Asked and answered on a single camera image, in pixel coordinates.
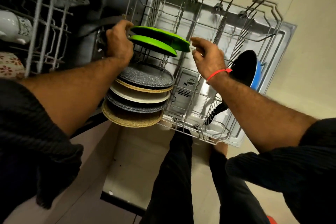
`person's left hand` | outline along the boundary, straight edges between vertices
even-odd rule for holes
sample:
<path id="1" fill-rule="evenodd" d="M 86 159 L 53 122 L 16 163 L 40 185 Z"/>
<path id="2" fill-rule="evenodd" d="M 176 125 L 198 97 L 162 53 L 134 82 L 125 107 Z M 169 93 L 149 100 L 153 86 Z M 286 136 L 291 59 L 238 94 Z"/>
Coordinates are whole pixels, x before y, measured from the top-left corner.
<path id="1" fill-rule="evenodd" d="M 133 43 L 126 36 L 126 31 L 133 26 L 132 22 L 121 20 L 112 29 L 106 31 L 106 55 L 119 59 L 123 66 L 127 66 L 133 56 Z"/>

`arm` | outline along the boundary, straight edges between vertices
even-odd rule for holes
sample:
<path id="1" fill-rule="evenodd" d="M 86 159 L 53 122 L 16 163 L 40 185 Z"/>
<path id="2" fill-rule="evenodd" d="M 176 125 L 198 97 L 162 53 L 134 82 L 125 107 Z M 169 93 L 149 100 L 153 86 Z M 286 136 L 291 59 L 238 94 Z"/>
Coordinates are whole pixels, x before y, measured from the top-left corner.
<path id="1" fill-rule="evenodd" d="M 67 135 L 73 134 L 89 118 L 111 83 L 128 65 L 133 56 L 133 44 L 125 32 L 132 26 L 131 22 L 122 20 L 106 32 L 108 58 L 20 82 Z"/>
<path id="2" fill-rule="evenodd" d="M 204 78 L 225 69 L 223 52 L 215 44 L 198 37 L 191 40 L 196 47 L 192 54 L 197 69 Z M 213 76 L 209 84 L 222 96 L 259 152 L 297 146 L 306 130 L 317 121 L 258 94 L 225 72 Z"/>

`red object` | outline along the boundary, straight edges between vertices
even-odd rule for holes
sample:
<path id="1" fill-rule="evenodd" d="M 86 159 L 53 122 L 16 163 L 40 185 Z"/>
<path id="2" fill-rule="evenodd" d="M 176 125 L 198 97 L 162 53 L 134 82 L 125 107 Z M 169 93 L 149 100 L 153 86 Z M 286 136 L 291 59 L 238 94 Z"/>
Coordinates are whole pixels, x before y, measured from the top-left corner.
<path id="1" fill-rule="evenodd" d="M 271 224 L 277 224 L 276 221 L 271 216 L 267 215 L 267 218 Z"/>
<path id="2" fill-rule="evenodd" d="M 207 79 L 207 81 L 209 81 L 214 75 L 218 74 L 219 72 L 227 72 L 227 73 L 230 73 L 232 71 L 231 68 L 227 68 L 227 69 L 220 69 L 220 70 L 217 70 L 216 72 L 214 72 L 212 75 L 210 75 Z"/>

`dishwasher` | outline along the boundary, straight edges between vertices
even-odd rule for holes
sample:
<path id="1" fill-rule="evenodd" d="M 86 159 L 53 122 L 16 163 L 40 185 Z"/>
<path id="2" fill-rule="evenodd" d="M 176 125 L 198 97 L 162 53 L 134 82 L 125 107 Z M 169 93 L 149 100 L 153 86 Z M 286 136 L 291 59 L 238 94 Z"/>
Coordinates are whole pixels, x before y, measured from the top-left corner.
<path id="1" fill-rule="evenodd" d="M 103 58 L 104 33 L 113 24 L 109 18 L 122 16 L 134 25 L 156 27 L 188 41 L 192 36 L 212 41 L 225 53 L 228 66 L 243 51 L 253 50 L 262 65 L 260 94 L 266 93 L 296 29 L 268 0 L 2 0 L 0 9 L 32 23 L 29 44 L 1 44 L 22 60 L 25 77 Z M 135 45 L 131 62 L 156 65 L 174 75 L 160 125 L 188 129 L 210 144 L 214 138 L 241 145 L 245 133 L 230 110 L 206 123 L 222 99 L 198 73 L 191 52 L 169 57 Z"/>

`forearm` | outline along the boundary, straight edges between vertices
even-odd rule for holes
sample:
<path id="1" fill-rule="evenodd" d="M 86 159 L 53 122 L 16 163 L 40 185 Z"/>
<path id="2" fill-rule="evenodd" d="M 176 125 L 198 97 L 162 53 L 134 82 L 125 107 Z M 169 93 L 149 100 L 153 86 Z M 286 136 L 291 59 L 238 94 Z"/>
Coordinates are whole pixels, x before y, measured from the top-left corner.
<path id="1" fill-rule="evenodd" d="M 278 104 L 218 73 L 209 80 L 259 152 L 297 146 L 316 119 Z"/>
<path id="2" fill-rule="evenodd" d="M 53 122 L 70 136 L 94 112 L 126 65 L 122 60 L 110 57 L 20 83 L 36 96 Z"/>

